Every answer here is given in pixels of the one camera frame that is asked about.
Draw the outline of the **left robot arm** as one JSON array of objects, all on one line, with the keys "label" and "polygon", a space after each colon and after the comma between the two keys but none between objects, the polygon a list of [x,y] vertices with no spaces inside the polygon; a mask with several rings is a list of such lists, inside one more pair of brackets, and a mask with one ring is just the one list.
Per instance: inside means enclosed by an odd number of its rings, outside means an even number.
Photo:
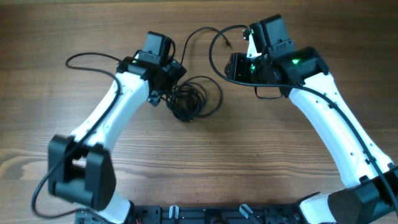
[{"label": "left robot arm", "polygon": [[111,153],[136,110],[147,101],[157,106],[186,73],[174,54],[171,38],[150,31],[143,49],[118,60],[113,85],[92,114],[69,136],[49,142],[44,181],[51,195],[100,222],[132,221],[134,204],[116,191]]}]

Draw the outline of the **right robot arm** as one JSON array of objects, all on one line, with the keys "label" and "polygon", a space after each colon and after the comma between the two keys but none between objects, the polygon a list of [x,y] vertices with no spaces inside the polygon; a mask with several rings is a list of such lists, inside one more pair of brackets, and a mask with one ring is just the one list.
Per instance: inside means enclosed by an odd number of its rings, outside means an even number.
[{"label": "right robot arm", "polygon": [[304,223],[371,223],[397,210],[397,166],[366,134],[313,47],[296,49],[280,15],[243,30],[247,52],[234,53],[225,75],[255,88],[279,88],[310,121],[329,150],[344,189],[301,199]]}]

